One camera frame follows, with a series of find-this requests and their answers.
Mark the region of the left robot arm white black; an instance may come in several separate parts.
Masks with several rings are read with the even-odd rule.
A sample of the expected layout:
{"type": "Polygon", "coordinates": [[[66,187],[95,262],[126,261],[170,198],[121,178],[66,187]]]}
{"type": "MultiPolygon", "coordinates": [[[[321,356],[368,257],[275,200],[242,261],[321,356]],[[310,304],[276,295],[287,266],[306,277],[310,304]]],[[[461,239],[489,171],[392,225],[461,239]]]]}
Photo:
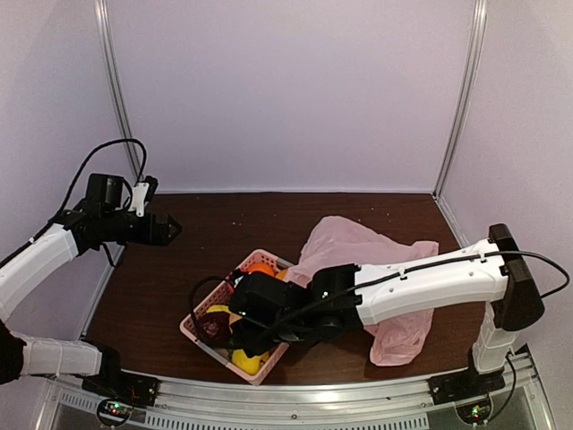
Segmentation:
{"type": "Polygon", "coordinates": [[[129,388],[114,349],[84,340],[55,340],[6,326],[29,297],[41,298],[45,286],[65,265],[108,245],[167,246],[182,232],[168,214],[149,212],[158,180],[146,176],[130,186],[120,176],[92,174],[82,199],[65,205],[14,255],[1,263],[1,382],[23,376],[92,378],[110,398],[129,388]]]}

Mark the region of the yellow orange persimmon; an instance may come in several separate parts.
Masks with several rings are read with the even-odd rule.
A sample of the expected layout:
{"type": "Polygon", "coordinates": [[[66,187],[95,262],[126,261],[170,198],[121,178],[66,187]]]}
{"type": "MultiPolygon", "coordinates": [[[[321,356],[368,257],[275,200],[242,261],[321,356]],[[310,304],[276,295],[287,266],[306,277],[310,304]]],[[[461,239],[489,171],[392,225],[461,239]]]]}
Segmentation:
{"type": "Polygon", "coordinates": [[[234,323],[237,323],[238,321],[242,320],[243,317],[239,314],[230,314],[229,315],[229,325],[232,326],[234,323]]]}

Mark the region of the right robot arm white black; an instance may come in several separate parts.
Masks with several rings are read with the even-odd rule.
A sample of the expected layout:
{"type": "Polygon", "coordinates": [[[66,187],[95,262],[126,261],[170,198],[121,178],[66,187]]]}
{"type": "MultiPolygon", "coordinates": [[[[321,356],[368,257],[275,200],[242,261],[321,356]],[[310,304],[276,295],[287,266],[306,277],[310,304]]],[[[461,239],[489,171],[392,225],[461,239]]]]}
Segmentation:
{"type": "Polygon", "coordinates": [[[544,314],[543,299],[505,224],[456,252],[390,265],[343,264],[305,285],[261,272],[239,275],[229,309],[233,346],[249,357],[279,343],[326,343],[412,312],[484,302],[487,313],[459,388],[479,394],[504,364],[519,331],[544,314]]]}

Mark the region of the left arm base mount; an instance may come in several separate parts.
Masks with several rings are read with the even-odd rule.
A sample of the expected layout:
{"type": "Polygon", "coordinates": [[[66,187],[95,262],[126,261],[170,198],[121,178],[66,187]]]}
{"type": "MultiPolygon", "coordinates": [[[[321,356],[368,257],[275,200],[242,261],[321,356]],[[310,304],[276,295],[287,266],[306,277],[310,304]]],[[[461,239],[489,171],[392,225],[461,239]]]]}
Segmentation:
{"type": "Polygon", "coordinates": [[[120,371],[116,376],[81,376],[81,387],[103,397],[96,406],[99,423],[110,429],[126,424],[138,409],[153,407],[159,379],[120,371]]]}

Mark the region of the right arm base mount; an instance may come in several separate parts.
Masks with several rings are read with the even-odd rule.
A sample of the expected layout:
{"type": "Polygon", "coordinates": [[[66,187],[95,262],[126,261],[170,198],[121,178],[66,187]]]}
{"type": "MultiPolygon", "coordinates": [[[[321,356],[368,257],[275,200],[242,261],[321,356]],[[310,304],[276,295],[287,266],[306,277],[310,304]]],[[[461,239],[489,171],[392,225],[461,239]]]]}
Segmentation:
{"type": "Polygon", "coordinates": [[[453,403],[457,417],[466,425],[484,426],[494,416],[492,393],[506,386],[504,366],[481,374],[472,354],[468,367],[427,380],[434,406],[453,403]]]}

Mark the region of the orange fruit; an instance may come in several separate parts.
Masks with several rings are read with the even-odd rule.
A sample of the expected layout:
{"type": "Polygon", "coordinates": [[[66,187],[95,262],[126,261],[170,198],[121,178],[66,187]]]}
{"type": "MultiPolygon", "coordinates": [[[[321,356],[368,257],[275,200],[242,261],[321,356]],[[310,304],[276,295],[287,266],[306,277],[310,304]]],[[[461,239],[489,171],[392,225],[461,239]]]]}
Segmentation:
{"type": "Polygon", "coordinates": [[[267,274],[271,277],[274,277],[276,275],[276,272],[274,270],[274,268],[264,262],[257,262],[254,264],[251,264],[247,270],[246,270],[249,274],[255,273],[255,272],[260,272],[260,273],[264,273],[267,274]]]}

